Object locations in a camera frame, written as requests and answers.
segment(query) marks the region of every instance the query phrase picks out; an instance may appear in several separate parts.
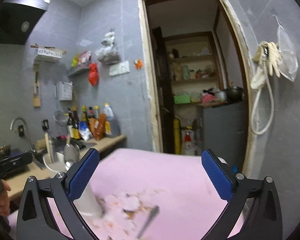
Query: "food container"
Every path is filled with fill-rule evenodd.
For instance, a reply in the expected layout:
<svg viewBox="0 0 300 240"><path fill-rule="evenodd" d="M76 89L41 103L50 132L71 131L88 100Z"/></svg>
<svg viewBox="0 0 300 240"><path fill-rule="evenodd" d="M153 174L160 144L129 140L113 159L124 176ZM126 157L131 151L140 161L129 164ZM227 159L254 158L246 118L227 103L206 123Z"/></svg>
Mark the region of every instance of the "food container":
<svg viewBox="0 0 300 240"><path fill-rule="evenodd" d="M11 145L3 145L0 147L0 159L9 156L11 153Z"/></svg>
<svg viewBox="0 0 300 240"><path fill-rule="evenodd" d="M61 50L54 48L37 48L34 51L34 59L48 62L58 62L62 59L63 53Z"/></svg>
<svg viewBox="0 0 300 240"><path fill-rule="evenodd" d="M227 101L227 93L225 91L216 92L214 96L218 101Z"/></svg>
<svg viewBox="0 0 300 240"><path fill-rule="evenodd" d="M190 93L190 100L192 103L197 103L197 102L201 102L201 93L198 92L191 92Z"/></svg>
<svg viewBox="0 0 300 240"><path fill-rule="evenodd" d="M191 103L190 95L174 96L173 99L174 99L175 104L189 104L189 103Z"/></svg>

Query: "white basket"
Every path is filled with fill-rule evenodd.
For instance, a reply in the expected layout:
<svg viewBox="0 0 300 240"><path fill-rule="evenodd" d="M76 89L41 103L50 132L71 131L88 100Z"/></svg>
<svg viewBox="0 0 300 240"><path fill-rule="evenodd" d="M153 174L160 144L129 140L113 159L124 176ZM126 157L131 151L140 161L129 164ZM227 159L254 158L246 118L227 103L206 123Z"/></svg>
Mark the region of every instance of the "white basket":
<svg viewBox="0 0 300 240"><path fill-rule="evenodd" d="M34 59L49 62L58 62L60 59L62 59L62 55L63 53L59 51L46 48L38 48L35 49Z"/></svg>

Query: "storage shelf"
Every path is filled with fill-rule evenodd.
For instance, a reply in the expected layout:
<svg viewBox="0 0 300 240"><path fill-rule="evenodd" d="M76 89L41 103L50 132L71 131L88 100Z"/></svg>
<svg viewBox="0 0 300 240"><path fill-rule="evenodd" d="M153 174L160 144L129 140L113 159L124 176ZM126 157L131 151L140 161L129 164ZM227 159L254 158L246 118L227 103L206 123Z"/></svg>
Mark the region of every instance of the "storage shelf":
<svg viewBox="0 0 300 240"><path fill-rule="evenodd" d="M218 76L206 77L206 78L196 78L196 79L183 79L183 80L171 81L171 85L207 82L207 81L213 81L213 80L217 80L217 79L218 79Z"/></svg>
<svg viewBox="0 0 300 240"><path fill-rule="evenodd" d="M71 76L79 75L82 72L86 72L89 70L90 70L90 68L88 66L81 65L81 66L77 66L77 67L73 67L73 68L69 69L67 71L67 74L68 74L68 77L71 77Z"/></svg>
<svg viewBox="0 0 300 240"><path fill-rule="evenodd" d="M203 56L195 56L195 57L181 57L181 58L175 58L171 59L172 62L196 62L196 61L207 61L211 60L213 61L212 55L203 55Z"/></svg>
<svg viewBox="0 0 300 240"><path fill-rule="evenodd" d="M176 106L184 106L184 105L197 105L197 104L201 104L201 102L191 102L191 103L186 103L186 104L174 104Z"/></svg>

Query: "wooden countertop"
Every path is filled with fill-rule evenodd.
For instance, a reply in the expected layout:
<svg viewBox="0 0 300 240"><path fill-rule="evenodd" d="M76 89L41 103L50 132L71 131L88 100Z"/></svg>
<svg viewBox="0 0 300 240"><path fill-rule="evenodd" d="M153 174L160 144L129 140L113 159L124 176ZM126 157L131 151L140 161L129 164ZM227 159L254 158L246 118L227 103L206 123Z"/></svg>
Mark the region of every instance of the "wooden countertop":
<svg viewBox="0 0 300 240"><path fill-rule="evenodd" d="M214 101L214 102L208 102L208 103L204 103L204 104L198 104L198 106L202 107L202 108L210 108L210 107L222 106L222 105L226 105L226 104L227 104L227 102Z"/></svg>
<svg viewBox="0 0 300 240"><path fill-rule="evenodd" d="M102 138L100 141L95 139L91 139L87 141L87 143L94 144L92 146L88 146L82 151L80 151L80 158L82 158L87 150L90 148L95 148L99 151L99 153L105 151L109 147L116 145L119 142L125 140L127 136L119 135L115 138ZM23 173L20 173L12 178L7 179L8 184L11 187L11 191L8 192L8 196L10 200L19 197L22 194L23 188L26 184L26 180L29 176L36 176L37 179L47 179L50 177L50 172L48 169L40 170L40 168L34 163L30 163L28 165L29 170Z"/></svg>

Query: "person's hand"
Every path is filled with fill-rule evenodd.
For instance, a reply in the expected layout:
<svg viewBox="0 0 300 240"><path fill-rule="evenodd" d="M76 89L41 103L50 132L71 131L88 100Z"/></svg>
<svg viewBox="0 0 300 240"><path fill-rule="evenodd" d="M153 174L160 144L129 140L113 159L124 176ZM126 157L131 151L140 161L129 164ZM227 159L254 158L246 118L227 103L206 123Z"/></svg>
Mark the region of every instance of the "person's hand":
<svg viewBox="0 0 300 240"><path fill-rule="evenodd" d="M2 180L3 190L0 195L0 215L7 217L10 214L10 199L8 197L8 191L11 191L10 186L5 180Z"/></svg>

